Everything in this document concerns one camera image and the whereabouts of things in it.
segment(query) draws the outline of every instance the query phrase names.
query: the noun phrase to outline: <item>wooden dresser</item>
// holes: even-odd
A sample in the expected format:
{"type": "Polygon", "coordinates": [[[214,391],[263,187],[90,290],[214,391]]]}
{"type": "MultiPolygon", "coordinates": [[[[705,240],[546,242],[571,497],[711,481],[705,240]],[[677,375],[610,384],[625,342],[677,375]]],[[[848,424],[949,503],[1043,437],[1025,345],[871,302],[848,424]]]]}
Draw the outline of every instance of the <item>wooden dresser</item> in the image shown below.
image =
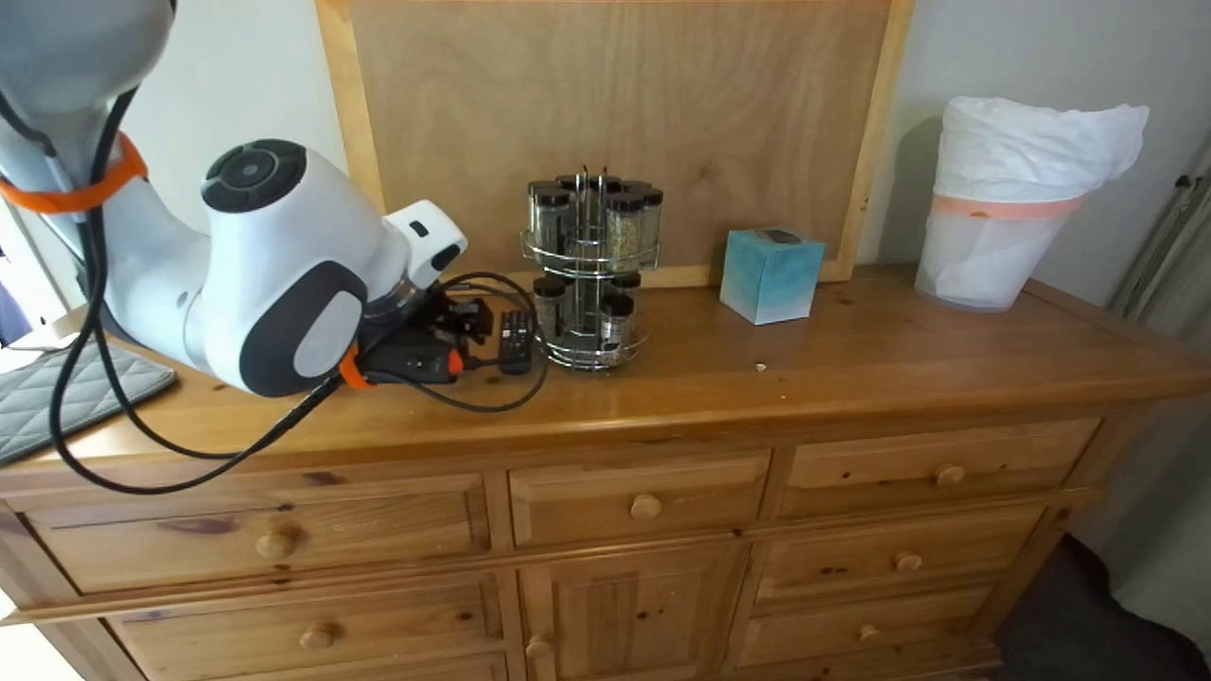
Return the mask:
{"type": "MultiPolygon", "coordinates": [[[[1211,367],[1029,290],[1009,316],[824,288],[753,328],[647,290],[615,375],[519,411],[336,394],[206,488],[131,501],[56,457],[0,474],[0,588],[100,677],[986,677],[990,636],[1147,411],[1211,367]]],[[[471,379],[465,399],[519,384],[471,379]]],[[[199,379],[142,409],[235,445],[286,403],[199,379]]],[[[105,424],[100,474],[187,466],[105,424]]]]}

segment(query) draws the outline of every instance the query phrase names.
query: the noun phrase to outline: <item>dresser top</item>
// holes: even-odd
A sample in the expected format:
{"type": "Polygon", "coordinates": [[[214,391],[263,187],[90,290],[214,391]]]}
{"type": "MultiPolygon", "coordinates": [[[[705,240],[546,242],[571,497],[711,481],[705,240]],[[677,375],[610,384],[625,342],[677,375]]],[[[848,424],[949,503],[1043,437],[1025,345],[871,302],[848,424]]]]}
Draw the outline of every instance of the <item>dresser top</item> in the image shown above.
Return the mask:
{"type": "MultiPolygon", "coordinates": [[[[1062,418],[1157,399],[1211,394],[1211,363],[1111,323],[1046,288],[1007,316],[969,316],[911,290],[908,269],[871,269],[817,290],[809,323],[753,328],[715,290],[644,290],[640,361],[610,375],[548,371],[513,411],[456,411],[409,386],[336,391],[263,457],[322,449],[430,456],[456,443],[602,445],[759,439],[768,426],[829,433],[895,419],[1062,418]]],[[[507,403],[527,379],[460,379],[465,403],[507,403]]],[[[296,399],[261,403],[182,375],[142,406],[142,419],[187,445],[240,445],[296,399]]],[[[88,457],[155,456],[124,419],[70,439],[88,457]]],[[[52,456],[11,474],[62,471],[52,456]]]]}

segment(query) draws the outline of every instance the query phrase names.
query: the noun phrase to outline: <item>blue tissue box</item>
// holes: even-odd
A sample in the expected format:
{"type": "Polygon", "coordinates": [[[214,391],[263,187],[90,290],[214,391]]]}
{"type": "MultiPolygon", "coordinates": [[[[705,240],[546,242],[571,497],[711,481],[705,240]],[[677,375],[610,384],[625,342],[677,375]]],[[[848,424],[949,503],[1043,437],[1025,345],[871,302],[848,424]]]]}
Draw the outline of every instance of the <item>blue tissue box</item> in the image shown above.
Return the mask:
{"type": "Polygon", "coordinates": [[[792,230],[727,230],[720,298],[753,327],[809,319],[824,242],[792,230]]]}

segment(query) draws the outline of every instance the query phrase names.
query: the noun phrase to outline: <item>wooden board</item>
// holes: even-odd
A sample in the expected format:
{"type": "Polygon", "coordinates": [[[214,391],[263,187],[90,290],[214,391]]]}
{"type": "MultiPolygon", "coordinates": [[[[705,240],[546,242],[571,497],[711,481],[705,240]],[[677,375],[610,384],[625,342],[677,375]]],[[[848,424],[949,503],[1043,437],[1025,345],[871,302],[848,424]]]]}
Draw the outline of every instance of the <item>wooden board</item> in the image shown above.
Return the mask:
{"type": "Polygon", "coordinates": [[[350,179],[438,201],[456,269],[519,274],[527,183],[664,194],[663,279],[788,229],[848,279],[911,0],[319,0],[350,179]]]}

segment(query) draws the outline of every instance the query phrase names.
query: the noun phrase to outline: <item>floor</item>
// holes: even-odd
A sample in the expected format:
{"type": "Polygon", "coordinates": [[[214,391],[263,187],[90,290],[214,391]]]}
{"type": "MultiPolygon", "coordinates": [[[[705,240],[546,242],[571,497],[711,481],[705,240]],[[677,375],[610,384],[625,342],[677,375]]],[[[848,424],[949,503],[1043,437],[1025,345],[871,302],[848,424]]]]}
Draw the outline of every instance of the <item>floor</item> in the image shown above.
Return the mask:
{"type": "MultiPolygon", "coordinates": [[[[1186,641],[1111,604],[1101,563],[1077,541],[1057,548],[997,645],[997,681],[1211,681],[1186,641]]],[[[0,627],[0,677],[78,681],[33,627],[0,627]]]]}

